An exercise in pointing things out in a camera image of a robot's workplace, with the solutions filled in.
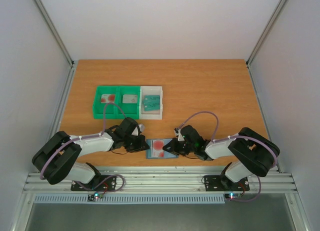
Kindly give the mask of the teal leather card holder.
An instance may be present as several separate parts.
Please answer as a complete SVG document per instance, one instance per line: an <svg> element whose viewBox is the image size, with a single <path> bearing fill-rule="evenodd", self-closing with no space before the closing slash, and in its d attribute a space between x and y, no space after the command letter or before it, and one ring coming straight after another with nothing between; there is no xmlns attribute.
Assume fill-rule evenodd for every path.
<svg viewBox="0 0 320 231"><path fill-rule="evenodd" d="M167 145L172 139L147 139L146 143L149 145L149 149L145 151L146 159L177 159L178 156L163 150L163 146Z"/></svg>

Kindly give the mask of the red white card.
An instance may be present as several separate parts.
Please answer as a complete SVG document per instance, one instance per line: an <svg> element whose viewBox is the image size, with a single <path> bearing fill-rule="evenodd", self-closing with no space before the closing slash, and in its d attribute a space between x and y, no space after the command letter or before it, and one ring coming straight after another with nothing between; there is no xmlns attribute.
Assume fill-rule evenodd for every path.
<svg viewBox="0 0 320 231"><path fill-rule="evenodd" d="M156 139L152 141L151 157L152 158L163 158L164 157L164 141L162 139Z"/></svg>
<svg viewBox="0 0 320 231"><path fill-rule="evenodd" d="M102 104L106 104L106 103L114 103L116 99L116 95L115 94L102 94L100 97L100 102Z"/></svg>

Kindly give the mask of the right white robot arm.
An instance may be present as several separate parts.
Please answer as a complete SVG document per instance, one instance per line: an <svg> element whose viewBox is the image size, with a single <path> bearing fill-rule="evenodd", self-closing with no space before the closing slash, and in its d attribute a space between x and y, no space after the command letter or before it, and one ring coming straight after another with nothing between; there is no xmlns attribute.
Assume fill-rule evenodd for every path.
<svg viewBox="0 0 320 231"><path fill-rule="evenodd" d="M248 127L239 133L222 139L204 139L191 125L175 130L176 136L163 146L163 150L176 156L193 153L199 160L214 161L234 156L219 175L205 175L203 183L207 191L248 191L248 177L265 177L278 163L280 149Z"/></svg>

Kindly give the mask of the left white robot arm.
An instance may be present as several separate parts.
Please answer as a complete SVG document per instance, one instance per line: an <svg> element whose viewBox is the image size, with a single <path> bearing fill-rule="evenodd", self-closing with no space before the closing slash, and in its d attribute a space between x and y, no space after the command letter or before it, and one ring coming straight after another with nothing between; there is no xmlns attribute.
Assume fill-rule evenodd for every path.
<svg viewBox="0 0 320 231"><path fill-rule="evenodd" d="M112 152L124 148L128 153L149 149L145 127L126 117L119 125L104 127L101 132L76 136L64 131L54 134L32 157L40 179L55 185L63 180L74 181L85 190L97 190L104 183L102 174L90 163L79 163L79 157L96 152Z"/></svg>

